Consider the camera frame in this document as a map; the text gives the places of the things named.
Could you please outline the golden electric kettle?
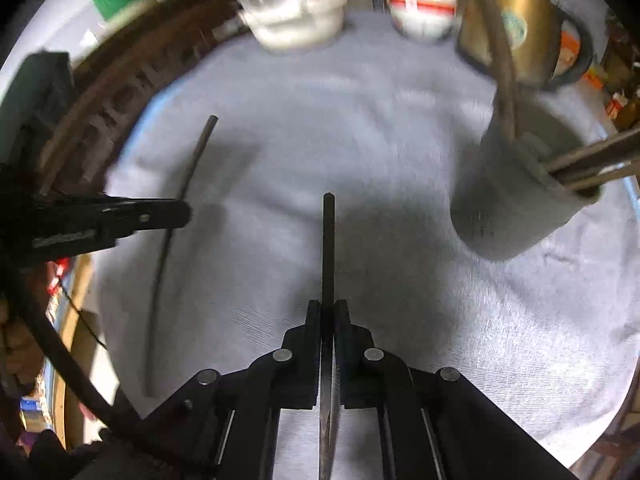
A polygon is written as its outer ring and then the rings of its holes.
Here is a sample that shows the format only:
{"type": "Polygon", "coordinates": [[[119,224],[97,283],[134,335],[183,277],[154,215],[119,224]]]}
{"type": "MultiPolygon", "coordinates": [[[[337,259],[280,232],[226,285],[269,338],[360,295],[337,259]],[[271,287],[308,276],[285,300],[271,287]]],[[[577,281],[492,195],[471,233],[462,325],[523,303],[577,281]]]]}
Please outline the golden electric kettle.
{"type": "Polygon", "coordinates": [[[554,91],[574,84],[588,72],[593,44],[587,25],[552,0],[496,0],[506,39],[511,48],[515,79],[524,88],[554,91]],[[570,23],[578,33],[578,50],[562,72],[562,26],[570,23]]]}

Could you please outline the white red bowl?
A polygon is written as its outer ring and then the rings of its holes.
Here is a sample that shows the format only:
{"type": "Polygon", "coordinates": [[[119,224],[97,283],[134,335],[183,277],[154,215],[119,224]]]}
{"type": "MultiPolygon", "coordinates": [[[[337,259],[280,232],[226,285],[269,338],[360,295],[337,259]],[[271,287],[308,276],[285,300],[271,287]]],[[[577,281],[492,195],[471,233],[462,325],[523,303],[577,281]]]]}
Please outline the white red bowl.
{"type": "Polygon", "coordinates": [[[457,0],[386,0],[395,28],[419,41],[440,41],[454,28],[457,0]]]}

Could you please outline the grey table cloth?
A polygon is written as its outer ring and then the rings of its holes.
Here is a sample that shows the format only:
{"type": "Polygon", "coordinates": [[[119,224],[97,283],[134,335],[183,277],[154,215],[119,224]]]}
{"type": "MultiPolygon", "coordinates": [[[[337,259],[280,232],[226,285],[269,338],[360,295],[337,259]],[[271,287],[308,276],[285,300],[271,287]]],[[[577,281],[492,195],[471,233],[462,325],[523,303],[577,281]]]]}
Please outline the grey table cloth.
{"type": "Polygon", "coordinates": [[[420,370],[452,366],[571,465],[622,406],[639,354],[639,223],[609,183],[528,252],[484,260],[449,201],[495,88],[448,42],[355,13],[320,49],[275,55],[229,41],[186,84],[108,194],[171,197],[207,118],[191,222],[100,252],[96,293],[122,390],[148,414],[196,372],[242,370],[280,346],[321,289],[322,197],[336,198],[336,293],[382,348],[420,370]]]}

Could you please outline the dark carved wooden bench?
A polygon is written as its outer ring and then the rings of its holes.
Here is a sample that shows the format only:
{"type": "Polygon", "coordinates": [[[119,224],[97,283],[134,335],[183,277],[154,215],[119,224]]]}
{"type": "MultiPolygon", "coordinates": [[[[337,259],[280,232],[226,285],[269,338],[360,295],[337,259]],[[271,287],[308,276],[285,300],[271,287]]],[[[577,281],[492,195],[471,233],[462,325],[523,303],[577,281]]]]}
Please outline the dark carved wooden bench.
{"type": "Polygon", "coordinates": [[[38,192],[102,192],[145,104],[241,35],[236,0],[165,0],[119,29],[73,71],[77,96],[39,159],[38,192]]]}

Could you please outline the grey chopstick holder cup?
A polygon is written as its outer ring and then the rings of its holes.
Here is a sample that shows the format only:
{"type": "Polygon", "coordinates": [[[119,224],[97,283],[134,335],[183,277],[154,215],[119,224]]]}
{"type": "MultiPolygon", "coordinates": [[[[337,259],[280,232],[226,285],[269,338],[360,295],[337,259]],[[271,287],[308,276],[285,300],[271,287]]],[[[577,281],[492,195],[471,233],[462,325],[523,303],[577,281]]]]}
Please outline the grey chopstick holder cup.
{"type": "Polygon", "coordinates": [[[458,237],[477,255],[508,260],[565,226],[578,211],[597,203],[602,188],[574,192],[551,177],[542,162],[582,146],[582,140],[548,107],[518,103],[521,136],[506,138],[498,115],[460,170],[450,200],[458,237]]]}

